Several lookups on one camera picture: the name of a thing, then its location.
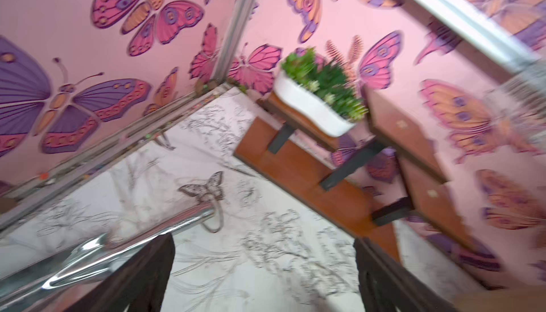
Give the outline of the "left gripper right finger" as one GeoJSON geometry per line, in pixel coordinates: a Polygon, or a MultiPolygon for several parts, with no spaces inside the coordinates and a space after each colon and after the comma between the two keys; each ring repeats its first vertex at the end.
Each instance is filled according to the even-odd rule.
{"type": "Polygon", "coordinates": [[[370,239],[356,239],[353,246],[366,311],[456,310],[370,239]]]}

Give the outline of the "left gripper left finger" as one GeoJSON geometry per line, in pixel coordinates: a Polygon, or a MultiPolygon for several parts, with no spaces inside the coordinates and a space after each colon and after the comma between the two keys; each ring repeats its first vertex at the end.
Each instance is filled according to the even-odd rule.
{"type": "Polygon", "coordinates": [[[160,311],[175,252],[171,234],[154,238],[66,311],[160,311]]]}

